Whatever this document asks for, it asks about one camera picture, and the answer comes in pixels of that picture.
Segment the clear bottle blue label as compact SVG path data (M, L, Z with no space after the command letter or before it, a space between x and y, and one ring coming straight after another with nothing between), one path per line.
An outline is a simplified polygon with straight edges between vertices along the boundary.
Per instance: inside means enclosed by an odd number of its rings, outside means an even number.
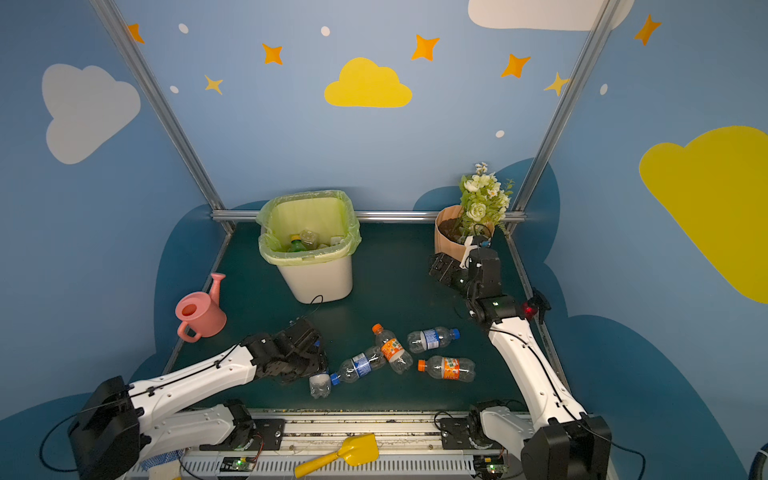
M332 389L332 382L328 373L316 374L309 378L310 395L314 399L327 398Z
M384 367L386 363L387 360L379 347L369 347L351 359L345 360L339 370L330 375L331 384L336 386L341 383L355 383L360 378Z
M307 250L315 250L320 245L319 235L314 231L304 229L300 232L299 238Z

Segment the clear bottle blue cap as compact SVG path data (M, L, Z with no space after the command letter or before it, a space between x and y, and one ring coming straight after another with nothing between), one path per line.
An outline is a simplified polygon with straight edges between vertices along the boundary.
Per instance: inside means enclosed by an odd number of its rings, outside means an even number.
M460 337L461 334L458 329L439 326L409 333L407 347L411 353L418 354L445 348Z

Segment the clear bottle orange cap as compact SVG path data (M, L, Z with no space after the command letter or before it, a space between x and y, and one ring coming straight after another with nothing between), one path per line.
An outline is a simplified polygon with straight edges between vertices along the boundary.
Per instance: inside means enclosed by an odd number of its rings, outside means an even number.
M468 358L432 356L419 360L417 368L437 380L471 383L476 377L475 363Z

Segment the clear bottle orange label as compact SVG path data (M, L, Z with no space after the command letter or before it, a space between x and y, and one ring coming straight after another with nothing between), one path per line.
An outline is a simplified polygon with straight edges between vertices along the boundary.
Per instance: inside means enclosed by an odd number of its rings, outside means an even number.
M397 374L403 374L413 366L413 357L396 338L395 334L381 324L372 327L375 344Z

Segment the green plastic bottle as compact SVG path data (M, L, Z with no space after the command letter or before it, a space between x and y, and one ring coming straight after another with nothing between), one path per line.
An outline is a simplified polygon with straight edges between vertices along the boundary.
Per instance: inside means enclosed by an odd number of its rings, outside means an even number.
M306 244L302 241L300 234L294 234L290 237L289 246L287 248L287 251L290 253L294 252L305 252L308 250L308 247Z

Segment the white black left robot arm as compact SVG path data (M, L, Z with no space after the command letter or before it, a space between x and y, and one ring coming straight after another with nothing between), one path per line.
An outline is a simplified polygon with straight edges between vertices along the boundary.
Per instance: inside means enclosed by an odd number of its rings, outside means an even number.
M193 447L261 449L264 441L247 407L229 400L203 410L191 405L263 378L283 383L325 371L316 327L300 318L274 334L244 338L226 351L149 380L102 382L67 434L82 479L118 479L158 455Z

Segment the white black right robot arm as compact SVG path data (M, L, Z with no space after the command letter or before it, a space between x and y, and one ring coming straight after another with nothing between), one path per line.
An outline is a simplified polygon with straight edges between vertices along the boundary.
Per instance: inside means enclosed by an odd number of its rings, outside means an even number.
M528 419L502 406L477 409L471 417L481 435L516 457L527 479L607 478L611 430L567 390L533 336L529 313L503 293L497 252L473 248L464 261L438 253L429 274L462 294L470 318L504 359L528 408Z

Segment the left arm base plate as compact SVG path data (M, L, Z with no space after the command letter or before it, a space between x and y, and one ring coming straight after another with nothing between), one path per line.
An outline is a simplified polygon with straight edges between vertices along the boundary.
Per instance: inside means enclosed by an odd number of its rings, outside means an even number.
M255 450L278 451L281 448L286 421L282 418L254 420L253 444Z

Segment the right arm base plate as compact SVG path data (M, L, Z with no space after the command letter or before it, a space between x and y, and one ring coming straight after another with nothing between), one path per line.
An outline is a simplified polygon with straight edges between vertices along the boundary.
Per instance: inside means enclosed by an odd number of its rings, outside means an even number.
M470 436L469 422L466 417L441 417L437 419L443 450L477 450L476 443Z

